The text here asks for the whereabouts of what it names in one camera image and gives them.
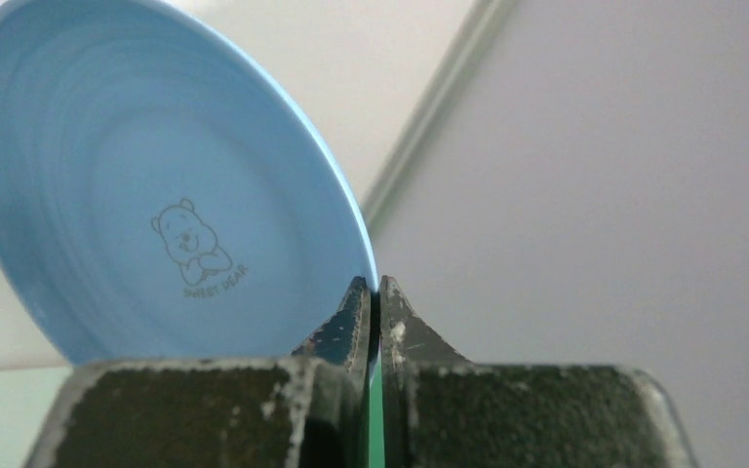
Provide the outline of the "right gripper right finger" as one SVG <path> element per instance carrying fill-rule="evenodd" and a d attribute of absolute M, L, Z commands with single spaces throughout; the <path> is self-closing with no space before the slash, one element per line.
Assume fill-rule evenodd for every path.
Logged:
<path fill-rule="evenodd" d="M 389 467 L 693 467 L 663 387 L 608 365 L 476 364 L 379 286 Z"/>

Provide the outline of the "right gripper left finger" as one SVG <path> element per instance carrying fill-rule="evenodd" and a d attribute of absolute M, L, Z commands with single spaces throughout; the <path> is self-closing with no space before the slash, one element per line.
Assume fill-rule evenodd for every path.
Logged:
<path fill-rule="evenodd" d="M 29 467 L 364 467 L 372 295 L 357 277 L 290 355 L 77 367 Z"/>

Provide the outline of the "blue plate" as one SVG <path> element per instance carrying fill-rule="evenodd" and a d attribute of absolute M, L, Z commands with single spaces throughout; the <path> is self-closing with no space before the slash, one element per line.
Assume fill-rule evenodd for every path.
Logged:
<path fill-rule="evenodd" d="M 286 354 L 377 275 L 301 109 L 162 1 L 0 7 L 0 267 L 79 365 Z"/>

